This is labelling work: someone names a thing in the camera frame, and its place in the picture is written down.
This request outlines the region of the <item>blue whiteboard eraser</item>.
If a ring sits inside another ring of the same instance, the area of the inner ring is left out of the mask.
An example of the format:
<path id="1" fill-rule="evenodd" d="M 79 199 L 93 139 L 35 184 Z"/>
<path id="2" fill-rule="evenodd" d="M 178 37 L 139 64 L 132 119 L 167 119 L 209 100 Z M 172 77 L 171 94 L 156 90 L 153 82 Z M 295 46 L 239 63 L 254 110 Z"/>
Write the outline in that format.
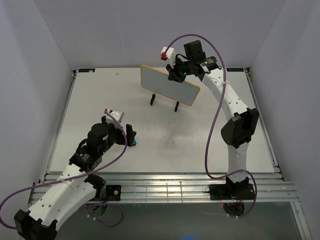
<path id="1" fill-rule="evenodd" d="M 137 141 L 136 141 L 136 139 L 134 138 L 133 141 L 132 141 L 132 146 L 134 147 L 134 146 L 136 146 L 136 145 L 137 145 Z"/>

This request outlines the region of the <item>yellow framed whiteboard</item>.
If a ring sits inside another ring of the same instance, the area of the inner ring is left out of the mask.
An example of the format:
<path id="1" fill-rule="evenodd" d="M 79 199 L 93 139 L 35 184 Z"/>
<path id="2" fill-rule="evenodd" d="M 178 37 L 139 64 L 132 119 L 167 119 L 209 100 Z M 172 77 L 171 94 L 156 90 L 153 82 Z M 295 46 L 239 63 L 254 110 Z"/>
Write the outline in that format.
<path id="1" fill-rule="evenodd" d="M 200 92 L 200 87 L 188 81 L 182 83 L 168 80 L 168 74 L 147 65 L 140 66 L 141 87 L 156 95 L 191 106 Z"/>

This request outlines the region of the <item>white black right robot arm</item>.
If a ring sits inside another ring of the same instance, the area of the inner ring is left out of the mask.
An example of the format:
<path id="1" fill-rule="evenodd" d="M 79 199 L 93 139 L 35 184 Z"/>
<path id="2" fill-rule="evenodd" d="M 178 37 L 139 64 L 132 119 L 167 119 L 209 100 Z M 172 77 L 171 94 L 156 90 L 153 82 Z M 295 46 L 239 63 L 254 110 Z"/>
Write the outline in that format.
<path id="1" fill-rule="evenodd" d="M 245 104 L 227 82 L 227 71 L 214 56 L 207 57 L 199 40 L 184 45 L 185 55 L 180 57 L 172 47 L 164 47 L 161 59 L 167 61 L 168 79 L 182 83 L 187 76 L 195 76 L 211 91 L 219 102 L 226 124 L 221 137 L 227 145 L 228 169 L 224 184 L 209 186 L 211 200 L 253 200 L 256 187 L 247 172 L 247 151 L 255 133 L 259 112 Z"/>

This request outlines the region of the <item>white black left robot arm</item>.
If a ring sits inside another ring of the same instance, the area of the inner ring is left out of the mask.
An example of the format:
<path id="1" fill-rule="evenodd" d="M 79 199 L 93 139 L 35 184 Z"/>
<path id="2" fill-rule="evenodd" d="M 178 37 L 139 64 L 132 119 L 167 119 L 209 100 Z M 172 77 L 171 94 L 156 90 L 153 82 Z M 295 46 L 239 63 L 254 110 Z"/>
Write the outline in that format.
<path id="1" fill-rule="evenodd" d="M 87 201 L 106 195 L 105 180 L 93 170 L 115 144 L 135 145 L 136 132 L 130 124 L 126 134 L 113 121 L 96 123 L 78 145 L 68 165 L 49 190 L 28 210 L 14 216 L 17 233 L 25 240 L 53 240 L 65 221 Z"/>

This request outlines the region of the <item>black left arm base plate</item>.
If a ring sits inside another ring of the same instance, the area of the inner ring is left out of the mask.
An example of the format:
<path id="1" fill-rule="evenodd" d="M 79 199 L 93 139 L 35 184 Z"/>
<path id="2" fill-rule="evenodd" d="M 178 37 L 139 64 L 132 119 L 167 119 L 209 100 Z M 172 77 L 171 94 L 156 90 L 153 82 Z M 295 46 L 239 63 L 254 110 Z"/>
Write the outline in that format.
<path id="1" fill-rule="evenodd" d="M 120 201 L 121 193 L 121 185 L 105 185 L 96 191 L 94 200 L 102 202 Z"/>

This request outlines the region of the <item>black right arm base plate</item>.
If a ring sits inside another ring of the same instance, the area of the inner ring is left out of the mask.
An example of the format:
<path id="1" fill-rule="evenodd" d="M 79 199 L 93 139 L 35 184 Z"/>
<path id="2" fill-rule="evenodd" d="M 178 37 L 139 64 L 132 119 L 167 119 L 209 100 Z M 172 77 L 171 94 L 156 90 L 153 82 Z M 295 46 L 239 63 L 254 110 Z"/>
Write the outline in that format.
<path id="1" fill-rule="evenodd" d="M 232 188 L 227 184 L 211 184 L 205 193 L 209 193 L 211 200 L 253 200 L 255 190 L 252 184 L 245 187 Z"/>

